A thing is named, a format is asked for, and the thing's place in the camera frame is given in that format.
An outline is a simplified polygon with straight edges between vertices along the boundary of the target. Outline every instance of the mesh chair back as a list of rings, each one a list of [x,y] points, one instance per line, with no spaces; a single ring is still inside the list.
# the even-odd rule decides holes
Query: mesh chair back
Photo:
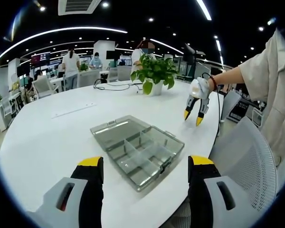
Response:
[[[108,81],[111,82],[111,81],[116,81],[118,79],[118,76],[117,76],[117,68],[116,67],[113,67],[113,68],[110,68],[109,70],[109,76],[108,76]]]
[[[99,70],[90,70],[87,72],[82,72],[78,75],[77,88],[92,86],[95,81],[100,79]]]
[[[52,90],[47,76],[41,76],[36,81],[33,81],[33,86],[38,94]]]
[[[276,197],[277,174],[271,150],[256,126],[244,117],[214,145],[210,157],[222,176],[230,177],[249,196],[258,211]]]
[[[131,75],[131,66],[118,66],[118,81],[128,81]]]
[[[237,105],[237,103],[240,101],[241,95],[236,93],[235,91],[230,91],[224,98],[224,104],[223,104],[223,111],[222,111],[222,117],[221,119],[224,120],[229,113],[232,111],[232,109]]]

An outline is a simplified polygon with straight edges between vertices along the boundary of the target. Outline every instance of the clear plastic box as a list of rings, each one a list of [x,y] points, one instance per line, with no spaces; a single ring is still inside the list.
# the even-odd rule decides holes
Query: clear plastic box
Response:
[[[157,179],[184,147],[171,133],[133,116],[94,127],[91,132],[136,191]]]

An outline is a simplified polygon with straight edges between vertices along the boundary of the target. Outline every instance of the office desk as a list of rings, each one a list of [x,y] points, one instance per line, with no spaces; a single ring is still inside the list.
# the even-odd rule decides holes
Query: office desk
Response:
[[[24,210],[35,211],[42,204],[43,195],[63,177],[70,177],[80,161],[103,156],[103,227],[159,227],[187,197],[188,156],[208,157],[218,131],[216,93],[210,94],[209,110],[199,127],[195,123],[200,102],[184,121],[189,86],[176,81],[174,88],[164,87],[162,95],[155,97],[138,94],[135,86],[118,92],[87,86],[24,106],[11,124],[0,151],[0,167],[11,192]],[[219,96],[222,108],[223,96]],[[82,109],[91,103],[95,105]],[[72,112],[72,108],[81,110]],[[90,132],[94,126],[125,115],[168,131],[185,143],[175,167],[168,168],[140,193],[120,175]]]

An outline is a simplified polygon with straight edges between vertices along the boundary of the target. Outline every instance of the beige sleeve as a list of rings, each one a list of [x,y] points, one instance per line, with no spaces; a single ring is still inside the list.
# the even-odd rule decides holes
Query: beige sleeve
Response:
[[[272,42],[275,34],[266,43],[265,50],[239,66],[245,85],[252,100],[266,100],[269,89],[268,60],[273,59],[268,54],[272,53]]]

